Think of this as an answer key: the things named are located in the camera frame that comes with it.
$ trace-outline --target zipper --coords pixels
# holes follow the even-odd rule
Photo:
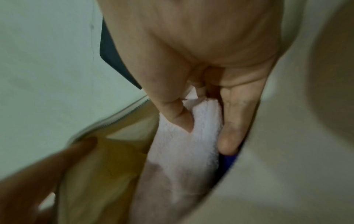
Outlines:
[[[108,118],[102,119],[102,120],[84,128],[79,133],[77,133],[76,135],[71,137],[69,139],[67,145],[71,145],[74,142],[80,141],[88,134],[91,134],[95,131],[98,131],[100,129],[104,129],[108,126],[118,123],[119,121],[123,120],[124,118],[126,118],[127,116],[131,115],[136,110],[138,110],[139,108],[144,106],[149,101],[150,101],[149,97],[144,96],[144,97],[140,98],[139,100],[135,101],[134,103],[130,104],[129,106],[127,106],[123,110],[109,116]]]

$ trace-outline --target fuzzy fabric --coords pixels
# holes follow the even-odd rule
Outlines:
[[[196,98],[195,91],[187,98]],[[217,100],[189,99],[194,116],[187,133],[160,114],[157,130],[130,208],[129,224],[173,224],[183,218],[214,186],[216,147],[222,128]]]

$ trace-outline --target person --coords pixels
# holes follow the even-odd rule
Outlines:
[[[47,224],[52,208],[39,205],[55,191],[64,172],[91,152],[96,138],[87,138],[0,181],[1,224]]]
[[[282,0],[97,0],[119,55],[158,110],[188,132],[187,83],[221,98],[218,149],[237,148],[278,59]]]

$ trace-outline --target zipper teeth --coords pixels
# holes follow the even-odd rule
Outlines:
[[[123,120],[123,119],[126,118],[127,116],[129,116],[129,115],[131,115],[132,113],[134,113],[136,110],[140,109],[142,106],[144,106],[144,105],[145,105],[147,102],[149,102],[149,101],[150,101],[150,99],[145,100],[145,101],[142,102],[139,106],[137,106],[137,107],[134,108],[133,110],[129,111],[128,113],[124,114],[123,116],[121,116],[120,118],[118,118],[118,119],[116,119],[116,120],[114,120],[114,121],[111,121],[111,122],[109,122],[109,123],[107,123],[107,124],[99,125],[99,126],[93,128],[93,129],[91,129],[90,131],[83,133],[80,137],[76,138],[75,142],[82,140],[85,136],[87,136],[87,135],[89,135],[89,134],[91,134],[91,133],[93,133],[93,132],[95,132],[95,131],[98,131],[98,130],[100,130],[100,129],[106,128],[106,127],[108,127],[108,126],[111,126],[111,125],[113,125],[113,124],[115,124],[115,123],[117,123],[117,122]]]

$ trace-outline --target light green surface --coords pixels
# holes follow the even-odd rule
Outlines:
[[[144,95],[99,55],[94,0],[0,0],[0,179]]]

